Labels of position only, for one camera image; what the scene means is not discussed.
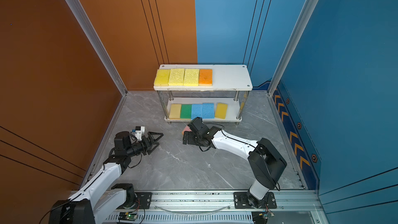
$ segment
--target blue wall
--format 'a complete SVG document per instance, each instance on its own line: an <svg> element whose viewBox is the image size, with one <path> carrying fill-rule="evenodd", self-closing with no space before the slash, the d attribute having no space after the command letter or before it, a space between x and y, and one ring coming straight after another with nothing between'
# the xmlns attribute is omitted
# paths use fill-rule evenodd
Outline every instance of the blue wall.
<svg viewBox="0 0 398 224"><path fill-rule="evenodd" d="M195 0L198 63L246 64L260 86L273 76L304 2Z"/></svg>
<svg viewBox="0 0 398 224"><path fill-rule="evenodd" d="M332 224L398 221L398 169L386 172L398 167L397 2L319 0L282 77L319 152Z"/></svg>

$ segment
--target blue sponge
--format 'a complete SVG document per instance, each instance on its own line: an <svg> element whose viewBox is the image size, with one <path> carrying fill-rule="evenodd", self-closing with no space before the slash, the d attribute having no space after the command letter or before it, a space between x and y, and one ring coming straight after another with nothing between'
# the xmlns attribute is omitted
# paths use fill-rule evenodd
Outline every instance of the blue sponge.
<svg viewBox="0 0 398 224"><path fill-rule="evenodd" d="M192 104L191 119L202 117L202 104Z"/></svg>
<svg viewBox="0 0 398 224"><path fill-rule="evenodd" d="M202 118L214 118L214 103L203 103Z"/></svg>

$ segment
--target gray marble floor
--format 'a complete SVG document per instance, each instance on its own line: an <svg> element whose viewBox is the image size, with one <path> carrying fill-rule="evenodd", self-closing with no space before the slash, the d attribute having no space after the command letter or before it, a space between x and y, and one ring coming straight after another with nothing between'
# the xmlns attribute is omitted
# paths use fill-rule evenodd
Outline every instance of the gray marble floor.
<svg viewBox="0 0 398 224"><path fill-rule="evenodd" d="M209 93L189 93L192 96L209 97ZM175 97L187 93L174 93ZM212 97L233 97L234 92L214 92ZM182 130L185 122L164 121L164 114L156 92L129 92L122 111L113 128L100 161L105 161L113 147L117 132L132 130L135 126L145 126L146 132L163 132L160 146L150 156L143 156L141 163L127 169L115 183L132 183L138 190L155 189L248 189L254 181L249 163L241 157L225 150L210 149L201 152L197 146L182 144ZM269 139L288 165L279 184L285 189L300 189L301 182L292 167L276 126L271 106L266 100L266 92L252 91L246 102L242 122L222 123L226 132L242 138ZM133 157L130 166L137 164L140 157Z"/></svg>

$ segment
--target black line on wall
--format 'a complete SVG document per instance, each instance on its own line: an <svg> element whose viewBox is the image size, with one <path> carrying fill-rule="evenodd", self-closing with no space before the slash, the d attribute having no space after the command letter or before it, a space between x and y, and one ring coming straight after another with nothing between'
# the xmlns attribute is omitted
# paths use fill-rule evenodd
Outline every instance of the black line on wall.
<svg viewBox="0 0 398 224"><path fill-rule="evenodd" d="M256 41L256 35L257 35L257 30L258 30L258 24L260 23L261 14L263 13L264 2L265 2L265 0L263 0L263 4L262 4L262 6L261 6L260 16L258 17L258 22L257 22L257 27L256 27L256 32L254 33L254 39L253 39L253 43L252 43L252 45L251 45L251 50L250 50L250 55L249 55L249 60L248 60L248 67L249 67L249 65L250 65L251 52L253 51L254 42Z"/></svg>
<svg viewBox="0 0 398 224"><path fill-rule="evenodd" d="M148 23L148 18L147 18L147 14L145 13L144 3L142 2L142 0L141 0L141 4L142 4L142 9L143 9L143 11L144 11L145 19L147 20L148 31L149 31L149 34L150 34L150 38L151 38L151 40L152 40L153 49L155 50L156 60L158 61L158 65L160 66L160 62L159 62L159 58L158 58L158 53L156 52L155 43L153 42L152 33L150 32L149 23Z"/></svg>
<svg viewBox="0 0 398 224"><path fill-rule="evenodd" d="M380 191L380 190L383 190L383 189L388 189L388 188L392 188L392 187L396 187L396 186L398 186L398 184L387 186L387 187L384 187L384 188L381 188L381 189L375 189L375 190L372 190L372 191L369 191L369 192L366 192L366 193L362 193L362 194L353 195L352 197L357 197L357 196L360 196L360 195L366 195L366 194L369 194L369 193L372 193L372 192L376 192L376 191ZM329 203L346 200L346 199L349 199L349 198L352 198L352 197L346 197L346 198L343 198L343 199L340 199L340 200L335 200L335 201L332 201L332 202L324 203L322 205L326 205L326 204L329 204Z"/></svg>
<svg viewBox="0 0 398 224"><path fill-rule="evenodd" d="M52 153L52 152L49 152L48 150L44 149L43 147L40 147L40 146L38 146L37 144L35 144L35 143L33 143L33 142L30 142L30 141L27 140L26 138L23 138L23 137L19 136L18 134L15 134L15 133L13 133L12 131L10 131L10 130L8 130L8 129L2 127L2 126L0 126L0 127L1 127L2 129L6 130L7 132L14 134L14 135L17 136L17 137L22 138L22 139L25 140L26 142L31 143L32 145L34 145L34 146L36 146L36 147L39 147L40 149L42 149L42 150L44 150L44 151L50 153L51 155L54 155L54 156L56 156L57 158L60 158L60 159L64 160L65 162L70 163L71 165L76 166L76 167L79 168L79 169L82 169L83 171L86 171L85 169L80 168L79 166L77 166L77 165L75 165L75 164L73 164L73 163L71 163L71 162L69 162L69 161L63 159L62 157L57 156L57 155L55 155L55 154Z"/></svg>
<svg viewBox="0 0 398 224"><path fill-rule="evenodd" d="M49 174L49 175L51 175L51 176L54 176L54 177L57 177L57 178L59 178L59 179L65 180L65 181L67 181L67 182L70 182L70 183L76 184L77 186L80 186L80 185L79 185L79 184L77 184L77 183L74 183L74 182L72 182L72 181L69 181L69 180L67 180L67 179L64 179L64 178L62 178L62 177L58 177L57 175L53 175L53 174L51 174L51 173L45 172L45 171L43 171L43 170L41 170L41 169L38 169L38 168L32 167L32 166L30 166L30 165L27 165L26 163L19 162L19 161L17 161L17 160L14 160L14 159L12 159L12 158L6 157L6 156L4 156L4 155L2 155L2 154L0 154L0 156L2 156L2 157L4 157L4 158L7 158L7 159L9 159L9 160L12 160L12 161L14 161L14 162L17 162L17 163L23 164L23 165L25 165L25 166L27 166L27 167L30 167L30 168L36 169L36 170L38 170L38 171L40 171L40 172L44 172L44 173L46 173L46 174Z"/></svg>
<svg viewBox="0 0 398 224"><path fill-rule="evenodd" d="M372 207L372 206L383 205L383 204L393 203L393 202L398 202L398 200L389 201L389 202L382 202L382 203L376 203L376 204L367 205L367 206L363 206L363 207L357 207L357 208L349 208L349 209L344 209L344 210L340 210L340 211L334 211L334 212L330 212L330 213L326 213L326 214L334 214L334 213L339 213L339 212L343 212L343 211L354 210L354 209L359 209L359 208L366 208L366 207Z"/></svg>
<svg viewBox="0 0 398 224"><path fill-rule="evenodd" d="M162 31L162 36L163 36L163 43L164 43L164 48L166 49L166 58L167 58L167 63L170 64L169 61L169 55L167 54L167 47L166 47L166 41L164 40L164 34L163 34L163 28L162 28L162 21L160 21L160 15L159 15L159 9L158 9L158 3L155 0L156 4L156 10L158 12L158 18L159 18L159 23L160 23L160 30Z"/></svg>
<svg viewBox="0 0 398 224"><path fill-rule="evenodd" d="M376 175L373 175L373 176L371 176L371 177L367 177L367 178L364 178L364 179L362 179L362 180L359 180L359 181L356 181L356 182L353 182L353 183L347 184L347 185L345 185L345 186L342 186L342 187L340 187L340 188L337 188L337 189L334 189L334 190L331 190L331 191L328 191L328 192L322 193L322 194L320 194L320 196L321 196L321 195L324 195L324 194L327 194L327 193L330 193L330 192L333 192L333 191L335 191L335 190L342 189L342 188L344 188L344 187L347 187L347 186L350 186L350 185L353 185L353 184L356 184L356 183L359 183L359 182L365 181L365 180L367 180L367 179L370 179L370 178L372 178L372 177L376 177L376 176L379 176L379 175L381 175L381 174L384 174L384 173L387 173L387 172L393 171L393 170L395 170L395 169L398 169L398 167L395 167L395 168L393 168L393 169L389 169L389 170L387 170L387 171L385 171L385 172L381 172L381 173L379 173L379 174L376 174Z"/></svg>
<svg viewBox="0 0 398 224"><path fill-rule="evenodd" d="M14 148L16 148L16 149L18 149L18 150L20 150L20 151L22 151L22 152L28 153L29 155L31 155L31 156L33 156L33 157L36 157L36 158L38 158L38 159L40 159L40 160L42 160L42 161L44 161L44 162L47 162L47 163L49 163L49 164L52 164L52 165L55 166L55 167L58 167L58 168L60 168L60 169L62 169L62 170L64 170L64 171L67 171L67 172L69 172L69 173L72 173L73 175L77 175L78 177L83 178L82 176L80 176L80 175L78 175L78 174L75 174L75 173L73 173L73 172L71 172L71 171L68 171L67 169L64 169L64 168L62 168L62 167L60 167L60 166L58 166L58 165L55 165L55 164L53 164L52 162L48 162L47 160L44 160L43 158L40 158L40 157L38 157L38 156L35 156L35 155L33 155L32 153L29 153L29 152L27 152L27 151L25 151L25 150L23 150L23 149L20 149L20 148L18 148L18 147L16 147L16 146L13 146L12 144L9 144L9 143L7 143L7 142L5 142L5 141L3 141L3 140L0 140L0 142L3 142L3 143L5 143L5 144L7 144L7 145L9 145L9 146L11 146L11 147L14 147Z"/></svg>
<svg viewBox="0 0 398 224"><path fill-rule="evenodd" d="M151 5L150 5L150 1L149 1L149 0L148 0L148 4L149 4L150 13L151 13L151 15L152 15L153 26L155 27L156 38L158 39L158 43L159 43L160 54L161 54L161 56L162 56L162 61L163 61L163 64L164 64L162 47L160 46L158 31L156 30L155 18L153 18L152 7L151 7Z"/></svg>
<svg viewBox="0 0 398 224"><path fill-rule="evenodd" d="M271 5L271 1L272 1L272 0L269 0L268 9L267 9L267 13L266 13L266 18L264 19L264 24L263 24L263 28L262 28L262 30L261 30L260 39L258 40L258 45L257 45L257 49L256 49L256 54L254 55L253 65L251 66L250 75L251 75L251 72L252 72L253 67L254 67L254 61L256 60L257 51L258 51L258 46L260 46L260 41L261 41L261 36L263 35L264 26L266 25L267 16L268 16L268 11L269 11L269 6Z"/></svg>
<svg viewBox="0 0 398 224"><path fill-rule="evenodd" d="M250 32L251 32L251 27L252 27L252 25L253 25L254 13L256 12L257 1L258 1L258 0L256 0L256 4L254 5L253 17L251 18L251 24L250 24L249 36L248 36L248 41L247 41L247 43L246 43L245 55L243 56L243 62L242 62L242 65L244 65L244 64L245 64L246 51L247 51L247 49L248 49L248 44L249 44L249 39L250 39Z"/></svg>

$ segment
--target yellow chevron arrow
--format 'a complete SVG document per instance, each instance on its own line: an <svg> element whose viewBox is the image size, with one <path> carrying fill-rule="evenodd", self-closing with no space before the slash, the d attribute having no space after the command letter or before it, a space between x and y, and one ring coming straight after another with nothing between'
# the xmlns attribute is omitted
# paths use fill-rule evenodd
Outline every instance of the yellow chevron arrow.
<svg viewBox="0 0 398 224"><path fill-rule="evenodd" d="M295 144L295 154L296 154L296 155L297 155L297 148L299 148L299 149L301 149L302 151L304 151L303 148L302 148L301 146L299 146L298 144Z"/></svg>
<svg viewBox="0 0 398 224"><path fill-rule="evenodd" d="M308 166L311 166L310 163L303 157L300 156L300 168L302 170L302 163L305 162Z"/></svg>
<svg viewBox="0 0 398 224"><path fill-rule="evenodd" d="M296 133L290 132L290 143L292 143L292 137L299 138Z"/></svg>
<svg viewBox="0 0 398 224"><path fill-rule="evenodd" d="M281 107L284 107L285 105L284 104L282 104L282 103L278 103L278 112L281 112L280 110L281 110Z"/></svg>
<svg viewBox="0 0 398 224"><path fill-rule="evenodd" d="M289 116L289 114L287 114L287 112L282 111L282 122L283 122L283 116L284 115Z"/></svg>
<svg viewBox="0 0 398 224"><path fill-rule="evenodd" d="M281 96L275 95L275 104L276 104L276 98L281 98Z"/></svg>

